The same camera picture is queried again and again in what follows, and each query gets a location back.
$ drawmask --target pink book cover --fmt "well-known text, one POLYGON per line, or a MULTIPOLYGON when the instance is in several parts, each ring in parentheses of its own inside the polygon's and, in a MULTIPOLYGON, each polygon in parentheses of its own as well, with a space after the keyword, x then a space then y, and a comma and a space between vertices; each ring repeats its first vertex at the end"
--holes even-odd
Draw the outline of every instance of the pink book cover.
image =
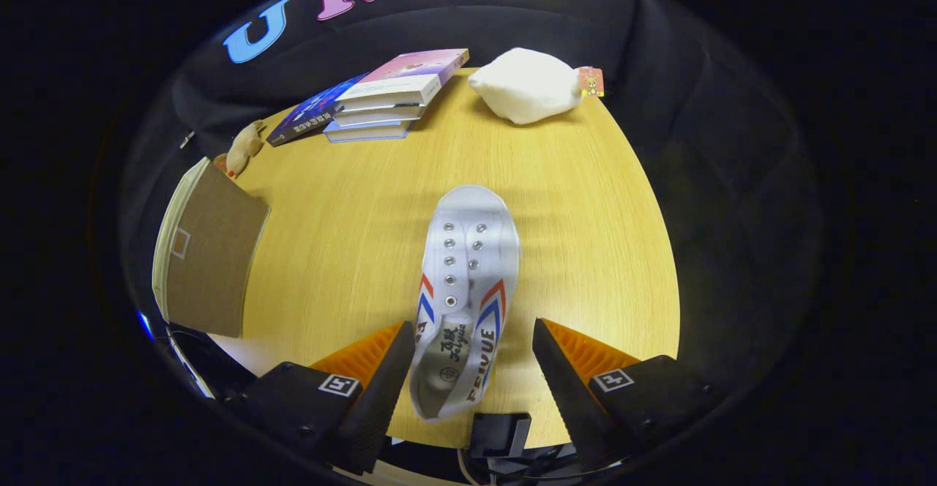
POLYGON ((468 49, 441 49, 402 53, 384 65, 372 70, 358 83, 375 82, 398 76, 438 75, 439 85, 443 86, 455 71, 469 60, 468 49))

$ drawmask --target stack of books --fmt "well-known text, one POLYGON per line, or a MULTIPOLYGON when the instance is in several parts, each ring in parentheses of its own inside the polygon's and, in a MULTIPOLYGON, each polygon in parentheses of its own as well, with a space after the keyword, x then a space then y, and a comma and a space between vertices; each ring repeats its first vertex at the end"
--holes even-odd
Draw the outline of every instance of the stack of books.
POLYGON ((402 53, 305 100, 274 128, 272 146, 325 132, 330 142, 404 138, 439 89, 469 60, 468 49, 402 53))

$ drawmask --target shoe insole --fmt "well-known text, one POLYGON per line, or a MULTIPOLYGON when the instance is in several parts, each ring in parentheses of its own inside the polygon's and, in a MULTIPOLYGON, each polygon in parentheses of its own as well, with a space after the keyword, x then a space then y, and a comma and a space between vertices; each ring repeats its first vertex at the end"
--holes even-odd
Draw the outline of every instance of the shoe insole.
POLYGON ((419 361, 417 397, 427 417, 438 416, 459 376, 465 370, 471 347, 471 322, 461 316, 445 316, 438 334, 419 361))

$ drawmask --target book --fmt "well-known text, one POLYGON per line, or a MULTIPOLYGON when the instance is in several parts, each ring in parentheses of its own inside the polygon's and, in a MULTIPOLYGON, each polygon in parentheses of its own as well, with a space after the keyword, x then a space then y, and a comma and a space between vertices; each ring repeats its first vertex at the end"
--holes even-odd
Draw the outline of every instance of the book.
POLYGON ((389 121, 372 122, 356 126, 339 126, 332 122, 325 128, 325 136, 329 142, 352 142, 355 140, 381 140, 389 138, 406 138, 412 122, 389 121))
POLYGON ((284 143, 291 142, 303 135, 319 132, 329 125, 341 106, 338 105, 339 95, 350 89, 355 83, 361 81, 367 75, 355 76, 337 86, 325 89, 323 92, 305 100, 294 109, 279 123, 274 130, 267 136, 267 142, 271 146, 282 146, 284 143))
POLYGON ((335 113, 334 122, 340 126, 354 126, 371 122, 390 122, 391 120, 419 120, 425 105, 419 103, 398 103, 386 107, 370 107, 366 109, 344 109, 335 113))
POLYGON ((338 97, 344 109, 389 107, 402 103, 426 106, 455 71, 469 60, 468 49, 402 53, 338 97))
POLYGON ((153 253, 153 296, 164 320, 241 336, 247 277, 269 213, 207 158, 183 175, 153 253))

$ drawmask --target blue book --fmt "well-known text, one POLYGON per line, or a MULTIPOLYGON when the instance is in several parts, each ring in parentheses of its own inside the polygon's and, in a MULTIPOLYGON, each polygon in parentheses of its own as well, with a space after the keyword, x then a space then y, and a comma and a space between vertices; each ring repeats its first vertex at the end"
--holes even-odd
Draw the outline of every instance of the blue book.
POLYGON ((325 128, 329 142, 352 142, 355 140, 381 140, 388 138, 406 138, 413 122, 392 120, 391 122, 371 122, 342 127, 332 122, 325 128))
POLYGON ((355 76, 300 103, 270 132, 267 142, 271 146, 282 146, 300 136, 320 132, 332 123, 335 113, 341 110, 341 104, 335 102, 335 99, 366 75, 367 72, 355 76))

